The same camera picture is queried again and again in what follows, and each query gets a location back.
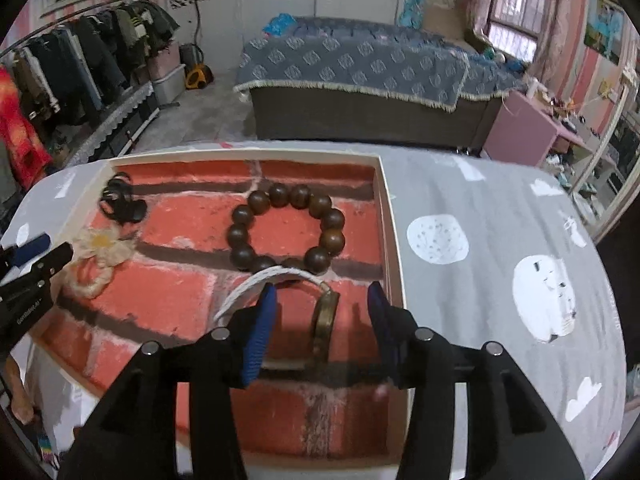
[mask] gray tablecloth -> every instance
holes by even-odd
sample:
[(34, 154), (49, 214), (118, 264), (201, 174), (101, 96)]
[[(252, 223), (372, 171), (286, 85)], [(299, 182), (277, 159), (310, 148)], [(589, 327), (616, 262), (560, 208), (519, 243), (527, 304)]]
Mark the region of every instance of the gray tablecloth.
[[(330, 142), (233, 143), (249, 146), (379, 156), (406, 307), (418, 324), (454, 344), (480, 348), (488, 340), (501, 342), (562, 427), (587, 478), (591, 476), (622, 424), (625, 354), (598, 253), (551, 176), (535, 168), (428, 150)], [(223, 148), (200, 144), (163, 151), (205, 149)], [(36, 184), (2, 244), (14, 243), (25, 224), (31, 235), (48, 232), (55, 239), (84, 186), (104, 164), (78, 166)], [(457, 393), (453, 470), (461, 476), (466, 399)], [(393, 477), (371, 475), (364, 478)]]

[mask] hanging clothes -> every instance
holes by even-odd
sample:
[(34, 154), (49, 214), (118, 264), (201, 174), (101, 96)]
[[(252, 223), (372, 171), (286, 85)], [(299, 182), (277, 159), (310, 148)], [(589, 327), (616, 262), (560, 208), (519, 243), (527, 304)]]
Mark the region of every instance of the hanging clothes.
[(4, 142), (0, 142), (0, 232), (4, 233), (24, 197), (22, 189), (11, 171), (9, 153)]
[(136, 27), (133, 25), (129, 13), (125, 9), (115, 9), (115, 13), (125, 45), (127, 47), (134, 46), (140, 38), (136, 34)]
[(42, 85), (42, 87), (45, 89), (45, 92), (49, 97), (49, 105), (51, 106), (51, 108), (55, 113), (59, 112), (60, 103), (58, 102), (58, 99), (56, 99), (56, 96), (53, 95), (53, 90), (51, 90), (51, 87), (49, 86), (49, 82), (47, 81), (47, 78), (44, 75), (44, 72), (42, 71), (40, 61), (38, 60), (37, 57), (35, 57), (31, 53), (31, 50), (28, 47), (22, 48), (20, 50), (20, 53), (24, 56), (24, 59), (27, 61), (27, 63), (29, 63), (29, 67), (31, 69), (31, 73), (33, 74), (33, 76), (38, 80), (38, 83)]
[(63, 120), (68, 124), (79, 124), (88, 119), (91, 124), (99, 124), (98, 109), (89, 97), (64, 32), (54, 30), (34, 38), (29, 47), (40, 61), (54, 95), (63, 105)]
[(0, 68), (0, 137), (20, 185), (30, 189), (51, 162), (51, 156), (20, 112), (18, 89), (4, 68)]
[(86, 64), (86, 59), (84, 58), (84, 53), (82, 52), (82, 48), (80, 47), (80, 43), (78, 41), (78, 37), (73, 35), (73, 33), (68, 28), (62, 29), (62, 39), (65, 41), (68, 48), (71, 50), (73, 55), (73, 60), (76, 64), (76, 68), (78, 69), (78, 73), (82, 79), (82, 83), (84, 88), (89, 94), (89, 98), (96, 110), (100, 111), (103, 108), (102, 99), (100, 97), (100, 91), (98, 87), (95, 85), (94, 78), (91, 76), (91, 72), (89, 67)]
[(158, 36), (166, 43), (163, 47), (165, 48), (173, 37), (174, 32), (180, 28), (180, 25), (158, 4), (149, 0), (139, 0), (136, 5), (148, 10), (152, 18), (150, 24), (156, 30)]
[(102, 89), (105, 101), (108, 104), (115, 102), (129, 86), (115, 59), (95, 30), (92, 20), (83, 16), (71, 27), (80, 41), (87, 65), (94, 81)]
[(49, 139), (45, 126), (53, 114), (49, 96), (40, 81), (31, 72), (31, 67), (20, 52), (14, 53), (13, 80), (20, 91), (20, 110), (36, 129), (42, 142)]
[(144, 63), (144, 53), (142, 60), (134, 58), (124, 43), (118, 26), (118, 19), (113, 10), (99, 12), (92, 19), (94, 20), (94, 27), (98, 30), (107, 49), (115, 58), (122, 75), (129, 81), (134, 69), (140, 63)]

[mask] picture on wall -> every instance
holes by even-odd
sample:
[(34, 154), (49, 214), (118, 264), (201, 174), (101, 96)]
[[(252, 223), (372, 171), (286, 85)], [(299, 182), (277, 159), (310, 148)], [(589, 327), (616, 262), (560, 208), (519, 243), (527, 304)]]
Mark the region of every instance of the picture on wall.
[(616, 65), (622, 52), (625, 13), (613, 0), (589, 0), (584, 44)]

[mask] wooden bead bracelet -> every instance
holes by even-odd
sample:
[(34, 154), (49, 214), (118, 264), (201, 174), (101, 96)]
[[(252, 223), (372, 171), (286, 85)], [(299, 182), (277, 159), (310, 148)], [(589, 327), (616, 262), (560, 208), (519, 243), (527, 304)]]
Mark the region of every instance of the wooden bead bracelet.
[[(322, 234), (318, 245), (305, 253), (303, 261), (298, 258), (286, 258), (278, 264), (270, 256), (256, 255), (254, 248), (249, 244), (248, 227), (254, 221), (254, 216), (264, 214), (272, 206), (280, 208), (287, 204), (291, 204), (295, 209), (308, 208), (309, 214), (320, 220)], [(247, 204), (237, 206), (231, 213), (233, 224), (226, 231), (226, 242), (231, 247), (231, 263), (238, 270), (248, 270), (252, 274), (275, 265), (322, 274), (331, 265), (331, 258), (340, 254), (345, 244), (342, 234), (344, 214), (332, 205), (328, 195), (312, 194), (304, 184), (289, 190), (284, 184), (276, 182), (267, 192), (252, 192)]]

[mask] floor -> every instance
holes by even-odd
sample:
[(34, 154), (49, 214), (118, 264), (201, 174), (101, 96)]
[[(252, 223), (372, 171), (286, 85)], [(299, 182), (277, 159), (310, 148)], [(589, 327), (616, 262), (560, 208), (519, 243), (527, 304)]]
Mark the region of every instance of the floor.
[(235, 73), (216, 76), (203, 90), (185, 90), (174, 103), (160, 111), (143, 132), (133, 153), (148, 152), (194, 142), (255, 139), (255, 120), (250, 102), (233, 92)]

